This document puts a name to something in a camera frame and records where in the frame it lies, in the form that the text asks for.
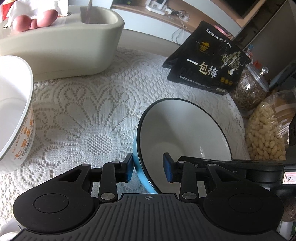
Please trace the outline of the glass jar of peanuts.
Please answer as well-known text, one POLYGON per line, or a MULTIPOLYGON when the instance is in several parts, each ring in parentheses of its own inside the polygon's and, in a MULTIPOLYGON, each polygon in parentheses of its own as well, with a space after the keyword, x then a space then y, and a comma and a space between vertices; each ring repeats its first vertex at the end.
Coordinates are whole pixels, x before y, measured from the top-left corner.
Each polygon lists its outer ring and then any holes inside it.
POLYGON ((283 90, 264 99, 246 126, 246 143, 252 160, 285 161, 288 127, 295 116, 295 89, 283 90))

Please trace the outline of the white lace tablecloth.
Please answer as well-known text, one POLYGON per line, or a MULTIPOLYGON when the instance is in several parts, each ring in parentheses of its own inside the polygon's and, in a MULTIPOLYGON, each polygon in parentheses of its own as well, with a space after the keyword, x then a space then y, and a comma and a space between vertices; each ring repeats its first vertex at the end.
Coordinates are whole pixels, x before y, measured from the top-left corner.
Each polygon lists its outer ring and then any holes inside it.
POLYGON ((101 167, 132 151, 137 125, 153 102, 175 97, 201 106, 217 121, 235 159, 248 159, 242 116, 229 95, 168 81, 165 58, 118 48, 104 72, 34 84, 35 138, 22 165, 1 173, 1 225, 23 192, 82 163, 101 167))

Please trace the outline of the blue bowl white inside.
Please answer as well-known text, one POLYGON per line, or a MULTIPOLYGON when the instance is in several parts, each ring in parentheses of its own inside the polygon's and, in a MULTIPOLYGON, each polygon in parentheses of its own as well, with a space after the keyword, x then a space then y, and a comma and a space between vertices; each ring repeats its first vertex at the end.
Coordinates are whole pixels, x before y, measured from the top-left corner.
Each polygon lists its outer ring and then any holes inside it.
POLYGON ((231 161, 232 153, 221 127, 203 108, 179 98, 152 103, 142 114, 133 141, 137 176, 149 193, 179 194, 180 184, 169 183, 163 154, 231 161))

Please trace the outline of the white paper bowl orange print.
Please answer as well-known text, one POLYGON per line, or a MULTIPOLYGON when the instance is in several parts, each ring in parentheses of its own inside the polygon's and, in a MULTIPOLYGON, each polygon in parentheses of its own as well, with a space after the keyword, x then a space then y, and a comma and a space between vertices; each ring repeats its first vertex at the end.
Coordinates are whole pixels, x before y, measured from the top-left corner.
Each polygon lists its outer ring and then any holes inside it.
POLYGON ((13 172, 27 158, 36 124, 32 107, 34 77, 17 56, 1 56, 1 171, 13 172))

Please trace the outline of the pink egg-shaped toy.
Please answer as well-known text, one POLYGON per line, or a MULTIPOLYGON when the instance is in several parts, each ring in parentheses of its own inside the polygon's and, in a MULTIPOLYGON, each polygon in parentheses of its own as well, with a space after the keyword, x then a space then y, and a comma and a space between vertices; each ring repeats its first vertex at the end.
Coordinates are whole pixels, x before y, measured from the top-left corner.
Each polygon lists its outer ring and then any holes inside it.
POLYGON ((27 15, 17 16, 12 23, 12 27, 17 32, 34 30, 37 28, 49 27, 58 18, 58 12, 54 9, 47 10, 32 19, 27 15))

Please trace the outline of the cream plastic organizer box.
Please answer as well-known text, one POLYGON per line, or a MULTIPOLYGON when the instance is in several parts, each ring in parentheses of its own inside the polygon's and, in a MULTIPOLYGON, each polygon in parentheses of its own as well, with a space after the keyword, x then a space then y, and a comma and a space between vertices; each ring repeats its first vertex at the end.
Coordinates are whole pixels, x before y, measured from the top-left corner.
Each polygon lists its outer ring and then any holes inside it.
POLYGON ((113 60, 123 27, 122 17, 93 6, 86 22, 86 6, 69 6, 69 15, 49 27, 18 33, 1 22, 1 55, 23 58, 34 80, 93 75, 113 60))

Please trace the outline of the black snack bag gold text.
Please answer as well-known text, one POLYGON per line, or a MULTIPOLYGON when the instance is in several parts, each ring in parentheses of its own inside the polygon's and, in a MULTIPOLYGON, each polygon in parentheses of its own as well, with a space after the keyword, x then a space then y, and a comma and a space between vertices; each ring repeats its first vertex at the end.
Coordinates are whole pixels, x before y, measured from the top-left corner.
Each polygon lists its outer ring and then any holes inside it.
POLYGON ((196 30, 163 63, 167 80, 226 95, 238 84, 250 58, 213 25, 201 21, 196 30))

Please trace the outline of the white power strip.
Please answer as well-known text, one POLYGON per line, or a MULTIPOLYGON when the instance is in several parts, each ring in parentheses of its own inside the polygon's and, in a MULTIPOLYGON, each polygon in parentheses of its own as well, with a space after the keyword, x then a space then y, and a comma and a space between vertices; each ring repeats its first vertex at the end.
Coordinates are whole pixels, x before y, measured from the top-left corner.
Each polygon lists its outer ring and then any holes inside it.
POLYGON ((167 0, 146 0, 145 1, 145 8, 153 13, 159 14, 159 15, 171 15, 174 10, 167 5, 167 0))

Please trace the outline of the glass jar of dark seeds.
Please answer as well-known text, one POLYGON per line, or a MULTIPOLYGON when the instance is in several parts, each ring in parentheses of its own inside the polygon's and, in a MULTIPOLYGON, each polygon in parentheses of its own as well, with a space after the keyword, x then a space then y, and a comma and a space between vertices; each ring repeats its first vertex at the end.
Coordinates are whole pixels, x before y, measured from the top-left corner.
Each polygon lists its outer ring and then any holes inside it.
POLYGON ((250 111, 265 99, 269 92, 269 85, 264 75, 268 72, 267 67, 259 70, 253 64, 245 66, 238 84, 230 92, 239 110, 250 111))

